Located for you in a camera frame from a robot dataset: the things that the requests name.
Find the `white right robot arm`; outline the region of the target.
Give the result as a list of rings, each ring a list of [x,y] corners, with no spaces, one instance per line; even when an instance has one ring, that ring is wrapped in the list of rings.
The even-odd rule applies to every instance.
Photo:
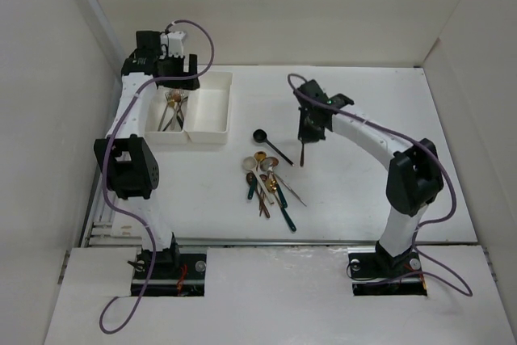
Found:
[[[370,121],[352,99],[326,95],[314,80],[293,91],[300,104],[299,139],[324,140],[325,131],[345,137],[373,156],[388,172],[385,194],[391,209],[385,231],[376,242],[374,265],[386,276],[403,266],[410,254],[414,231],[443,189],[432,141],[415,141]]]

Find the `gold fork green handle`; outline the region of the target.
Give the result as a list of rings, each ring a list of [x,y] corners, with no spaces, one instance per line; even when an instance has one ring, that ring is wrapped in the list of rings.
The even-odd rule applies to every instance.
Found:
[[[166,101],[167,101],[167,105],[166,105],[165,113],[167,113],[168,110],[171,109],[172,116],[166,122],[166,124],[162,127],[163,132],[165,132],[172,125],[172,123],[174,122],[174,119],[176,118],[176,113],[177,113],[176,104],[180,101],[179,94],[173,93],[172,91],[168,92],[166,94]]]

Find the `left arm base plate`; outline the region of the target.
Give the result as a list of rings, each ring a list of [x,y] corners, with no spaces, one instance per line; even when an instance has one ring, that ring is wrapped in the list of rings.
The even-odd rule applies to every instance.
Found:
[[[128,264],[133,267],[130,292],[138,297],[144,287],[150,254],[139,253]],[[173,263],[156,262],[144,297],[203,297],[207,270],[206,252],[182,252]]]

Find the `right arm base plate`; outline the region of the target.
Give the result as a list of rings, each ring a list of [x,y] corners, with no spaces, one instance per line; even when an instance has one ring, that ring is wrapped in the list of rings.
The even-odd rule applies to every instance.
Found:
[[[409,253],[390,267],[375,251],[351,251],[347,275],[355,297],[427,296],[418,254]]]

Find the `black round spoon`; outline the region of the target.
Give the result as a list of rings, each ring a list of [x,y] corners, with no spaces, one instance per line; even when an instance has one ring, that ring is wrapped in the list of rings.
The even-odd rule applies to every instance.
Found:
[[[256,143],[259,144],[266,144],[268,145],[272,150],[274,150],[286,163],[288,163],[290,166],[294,166],[294,162],[286,156],[278,147],[276,147],[273,143],[270,142],[268,139],[267,133],[261,129],[258,128],[254,130],[252,137]]]

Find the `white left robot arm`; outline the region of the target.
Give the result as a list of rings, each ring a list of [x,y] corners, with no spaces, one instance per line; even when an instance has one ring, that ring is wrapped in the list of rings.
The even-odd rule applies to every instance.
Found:
[[[166,278],[179,272],[181,258],[154,195],[160,171],[145,139],[145,128],[160,87],[195,90],[200,85],[197,56],[184,54],[185,39],[185,32],[171,28],[136,33],[137,46],[121,70],[122,91],[115,119],[107,135],[94,143],[106,204],[142,228],[142,252],[136,266],[143,272],[153,267]]]

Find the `cream white spoon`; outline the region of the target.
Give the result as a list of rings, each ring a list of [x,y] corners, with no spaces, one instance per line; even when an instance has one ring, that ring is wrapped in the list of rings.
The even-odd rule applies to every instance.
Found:
[[[257,182],[258,182],[257,185],[259,185],[266,192],[267,201],[270,204],[274,204],[275,197],[267,190],[265,183],[262,181],[262,178],[258,173],[258,165],[259,165],[258,161],[256,161],[254,159],[254,157],[252,157],[252,156],[245,158],[242,162],[242,167],[246,171],[252,172],[254,174],[254,176],[256,177]]]

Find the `copper fork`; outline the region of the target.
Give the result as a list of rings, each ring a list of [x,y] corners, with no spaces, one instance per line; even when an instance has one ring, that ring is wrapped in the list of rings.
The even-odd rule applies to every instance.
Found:
[[[300,167],[305,165],[305,143],[301,141]]]

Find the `black fork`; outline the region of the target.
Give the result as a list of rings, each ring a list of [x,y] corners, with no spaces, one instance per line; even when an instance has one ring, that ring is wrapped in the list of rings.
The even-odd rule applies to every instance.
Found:
[[[176,113],[176,119],[179,124],[179,128],[183,130],[184,121],[185,121],[185,114],[183,112],[183,109],[187,106],[188,97],[181,99],[178,105],[177,113]]]

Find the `silver spoon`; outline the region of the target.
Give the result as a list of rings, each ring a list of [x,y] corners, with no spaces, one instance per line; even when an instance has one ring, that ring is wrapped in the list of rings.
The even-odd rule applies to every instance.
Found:
[[[267,173],[270,180],[276,183],[281,183],[299,202],[305,207],[307,204],[301,199],[301,197],[284,181],[279,175],[276,174],[275,168],[279,165],[280,161],[276,157],[266,157],[259,163],[259,167],[262,171]]]

